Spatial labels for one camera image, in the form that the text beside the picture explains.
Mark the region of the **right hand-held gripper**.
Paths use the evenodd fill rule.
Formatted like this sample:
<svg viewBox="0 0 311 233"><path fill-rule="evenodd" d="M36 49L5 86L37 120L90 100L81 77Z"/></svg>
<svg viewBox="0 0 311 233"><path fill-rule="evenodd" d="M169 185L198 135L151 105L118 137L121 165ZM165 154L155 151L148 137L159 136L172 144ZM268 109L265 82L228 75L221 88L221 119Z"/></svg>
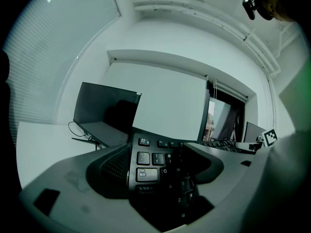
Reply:
<svg viewBox="0 0 311 233"><path fill-rule="evenodd" d="M274 128L266 131L256 130L255 135L255 151L263 147L270 147L277 141L277 135Z"/></svg>

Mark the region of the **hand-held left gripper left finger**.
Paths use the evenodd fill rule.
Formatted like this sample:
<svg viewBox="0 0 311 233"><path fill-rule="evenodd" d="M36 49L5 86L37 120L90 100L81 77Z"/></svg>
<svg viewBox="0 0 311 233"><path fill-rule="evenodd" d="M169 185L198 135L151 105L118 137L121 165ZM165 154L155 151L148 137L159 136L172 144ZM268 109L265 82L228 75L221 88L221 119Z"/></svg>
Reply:
<svg viewBox="0 0 311 233"><path fill-rule="evenodd" d="M59 161L19 201L50 233L159 233L130 204L128 144Z"/></svg>

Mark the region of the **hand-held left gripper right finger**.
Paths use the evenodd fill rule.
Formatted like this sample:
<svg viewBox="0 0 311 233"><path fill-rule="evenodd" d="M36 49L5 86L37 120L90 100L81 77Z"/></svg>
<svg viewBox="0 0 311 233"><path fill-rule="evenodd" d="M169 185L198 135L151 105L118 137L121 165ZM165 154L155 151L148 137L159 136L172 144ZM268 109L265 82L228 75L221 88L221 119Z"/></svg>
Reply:
<svg viewBox="0 0 311 233"><path fill-rule="evenodd" d="M182 225L166 233L240 233L243 214L262 175L263 150L251 155L194 143L185 144L185 147L198 153L200 157L215 157L224 168L210 183L198 185L200 195L214 209L192 224Z"/></svg>

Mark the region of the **black keyboard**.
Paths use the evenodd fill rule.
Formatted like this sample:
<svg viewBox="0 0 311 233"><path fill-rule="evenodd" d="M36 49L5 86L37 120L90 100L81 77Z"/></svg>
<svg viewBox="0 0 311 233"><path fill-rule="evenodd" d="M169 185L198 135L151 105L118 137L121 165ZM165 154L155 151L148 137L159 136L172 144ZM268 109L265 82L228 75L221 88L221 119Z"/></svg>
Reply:
<svg viewBox="0 0 311 233"><path fill-rule="evenodd" d="M157 231L193 223L213 209L198 186L241 167L230 142L204 142L136 133L129 160L129 201Z"/></svg>

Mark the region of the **black wide monitor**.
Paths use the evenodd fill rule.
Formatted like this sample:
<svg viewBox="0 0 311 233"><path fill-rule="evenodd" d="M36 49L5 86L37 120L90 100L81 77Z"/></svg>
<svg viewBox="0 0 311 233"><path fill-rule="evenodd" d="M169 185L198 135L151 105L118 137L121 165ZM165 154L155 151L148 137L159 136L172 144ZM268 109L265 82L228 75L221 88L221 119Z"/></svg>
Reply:
<svg viewBox="0 0 311 233"><path fill-rule="evenodd" d="M257 141L257 138L259 136L262 136L262 133L264 131L265 129L253 123L247 122L243 142L244 143L255 143Z"/></svg>

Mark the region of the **person's grey sweatshirt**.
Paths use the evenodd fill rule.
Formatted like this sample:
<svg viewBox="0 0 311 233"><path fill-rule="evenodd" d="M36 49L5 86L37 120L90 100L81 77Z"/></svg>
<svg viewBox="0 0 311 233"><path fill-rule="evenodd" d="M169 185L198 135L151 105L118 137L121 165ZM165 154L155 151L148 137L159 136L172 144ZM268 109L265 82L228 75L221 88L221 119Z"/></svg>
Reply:
<svg viewBox="0 0 311 233"><path fill-rule="evenodd" d="M311 57L279 96L295 132L271 147L241 233L311 233Z"/></svg>

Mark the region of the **black-framed window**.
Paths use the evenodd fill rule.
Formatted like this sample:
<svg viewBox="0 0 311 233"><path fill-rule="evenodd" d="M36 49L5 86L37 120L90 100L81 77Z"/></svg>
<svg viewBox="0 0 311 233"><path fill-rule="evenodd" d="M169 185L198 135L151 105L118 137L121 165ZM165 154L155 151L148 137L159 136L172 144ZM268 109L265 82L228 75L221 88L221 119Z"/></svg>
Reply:
<svg viewBox="0 0 311 233"><path fill-rule="evenodd" d="M242 140L249 97L214 80L206 81L203 115L197 140Z"/></svg>

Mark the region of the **black monitor with sticker corner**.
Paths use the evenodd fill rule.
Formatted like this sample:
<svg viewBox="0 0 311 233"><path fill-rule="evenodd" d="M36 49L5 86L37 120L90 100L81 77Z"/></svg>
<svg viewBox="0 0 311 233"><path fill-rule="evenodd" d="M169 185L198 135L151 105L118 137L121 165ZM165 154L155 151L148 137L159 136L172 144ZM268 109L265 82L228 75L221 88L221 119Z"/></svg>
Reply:
<svg viewBox="0 0 311 233"><path fill-rule="evenodd" d="M105 147L126 144L141 93L83 82L73 121Z"/></svg>

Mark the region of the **white ceiling pipes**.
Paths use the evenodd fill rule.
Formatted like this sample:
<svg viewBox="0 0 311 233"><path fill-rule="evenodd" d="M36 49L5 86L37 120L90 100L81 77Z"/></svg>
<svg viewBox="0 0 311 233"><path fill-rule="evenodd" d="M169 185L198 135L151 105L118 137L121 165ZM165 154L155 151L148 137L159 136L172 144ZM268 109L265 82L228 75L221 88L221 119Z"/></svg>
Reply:
<svg viewBox="0 0 311 233"><path fill-rule="evenodd" d="M244 23L211 5L207 0L133 0L134 9L140 12L165 11L185 14L213 24L234 37L253 54L266 74L274 77L281 69L267 45Z"/></svg>

